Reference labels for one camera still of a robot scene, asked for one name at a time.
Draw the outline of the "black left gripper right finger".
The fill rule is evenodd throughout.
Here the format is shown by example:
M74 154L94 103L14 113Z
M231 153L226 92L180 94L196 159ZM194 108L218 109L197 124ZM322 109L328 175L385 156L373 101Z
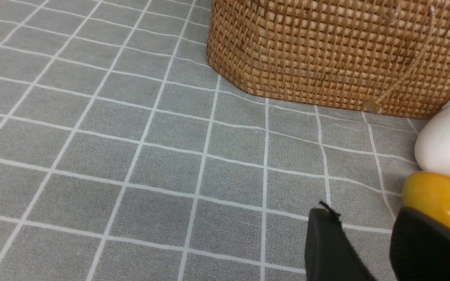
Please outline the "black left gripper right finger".
M414 208L401 208L389 259L398 281L450 281L450 228Z

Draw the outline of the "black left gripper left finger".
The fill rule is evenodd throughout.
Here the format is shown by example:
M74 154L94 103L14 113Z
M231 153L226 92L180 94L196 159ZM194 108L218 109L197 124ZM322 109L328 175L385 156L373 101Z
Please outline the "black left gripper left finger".
M305 242L308 281L375 281L343 230L340 214L326 202L309 212Z

